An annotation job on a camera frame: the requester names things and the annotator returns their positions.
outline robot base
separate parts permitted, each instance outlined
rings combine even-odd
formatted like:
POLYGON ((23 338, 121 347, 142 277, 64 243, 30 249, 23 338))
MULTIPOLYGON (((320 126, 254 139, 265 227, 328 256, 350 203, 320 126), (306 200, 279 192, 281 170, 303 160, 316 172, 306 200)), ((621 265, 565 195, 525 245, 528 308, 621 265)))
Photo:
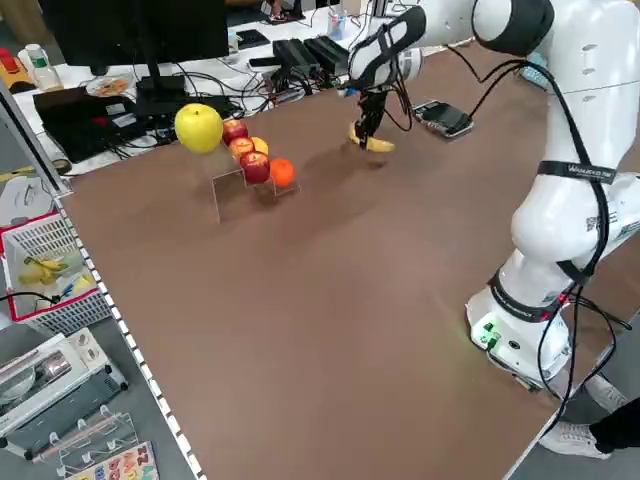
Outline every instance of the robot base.
MULTIPOLYGON (((509 315, 493 299, 489 288, 474 295, 467 304, 471 340, 501 368, 517 377, 527 388, 543 388, 538 371, 538 345, 548 322, 528 323, 509 315)), ((569 330, 560 314, 542 345, 540 363, 546 380, 555 377, 571 357, 569 330)))

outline red apple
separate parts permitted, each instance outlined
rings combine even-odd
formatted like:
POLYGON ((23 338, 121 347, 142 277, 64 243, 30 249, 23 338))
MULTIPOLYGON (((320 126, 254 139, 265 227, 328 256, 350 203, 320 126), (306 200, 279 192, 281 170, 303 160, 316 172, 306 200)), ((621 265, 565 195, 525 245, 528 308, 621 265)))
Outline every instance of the red apple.
POLYGON ((249 137, 238 137, 231 140, 229 150, 236 160, 240 160, 245 153, 253 152, 256 149, 253 140, 249 137))
POLYGON ((249 129, 240 120, 229 120, 222 126, 222 140, 229 145, 234 138, 248 137, 249 129))
POLYGON ((264 183, 269 180, 269 157, 261 152, 245 153, 240 158, 247 183, 264 183))

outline shoe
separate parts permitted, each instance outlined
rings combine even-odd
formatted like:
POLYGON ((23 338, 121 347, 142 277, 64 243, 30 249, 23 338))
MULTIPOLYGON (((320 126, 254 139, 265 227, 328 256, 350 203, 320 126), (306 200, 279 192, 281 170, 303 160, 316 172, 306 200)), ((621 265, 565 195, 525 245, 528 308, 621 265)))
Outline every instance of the shoe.
POLYGON ((286 13, 284 12, 280 12, 280 13, 272 13, 271 15, 269 15, 269 23, 284 23, 287 20, 289 20, 289 17, 287 16, 286 13))
POLYGON ((609 413, 615 412, 629 403, 627 398, 602 375, 591 378, 585 383, 584 388, 591 398, 609 413))
POLYGON ((591 434, 589 425, 558 422, 538 443, 547 450, 561 455, 581 455, 601 460, 611 456, 610 453, 602 453, 596 448, 596 439, 591 434))

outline black pants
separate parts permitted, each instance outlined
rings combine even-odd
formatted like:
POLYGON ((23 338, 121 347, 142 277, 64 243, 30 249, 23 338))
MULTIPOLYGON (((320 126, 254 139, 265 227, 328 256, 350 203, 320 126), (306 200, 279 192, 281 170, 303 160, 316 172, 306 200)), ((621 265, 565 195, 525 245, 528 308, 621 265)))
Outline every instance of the black pants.
POLYGON ((629 402, 589 427, 602 453, 640 447, 640 398, 629 402))

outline clear acrylic stand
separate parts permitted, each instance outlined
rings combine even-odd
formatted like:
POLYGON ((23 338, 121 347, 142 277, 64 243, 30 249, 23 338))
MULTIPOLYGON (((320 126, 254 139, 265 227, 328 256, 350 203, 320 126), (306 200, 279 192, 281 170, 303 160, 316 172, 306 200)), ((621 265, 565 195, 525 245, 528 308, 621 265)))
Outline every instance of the clear acrylic stand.
POLYGON ((80 473, 119 451, 139 444, 131 415, 112 414, 105 405, 100 407, 100 413, 89 422, 79 419, 74 432, 63 439, 52 432, 49 441, 51 447, 34 461, 47 462, 50 458, 57 458, 59 466, 56 472, 60 478, 80 473))
POLYGON ((211 180, 218 223, 258 211, 261 207, 273 205, 280 198, 301 190, 300 184, 295 180, 285 187, 278 187, 271 179, 260 184, 247 183, 244 170, 222 145, 208 155, 202 165, 204 174, 211 180))

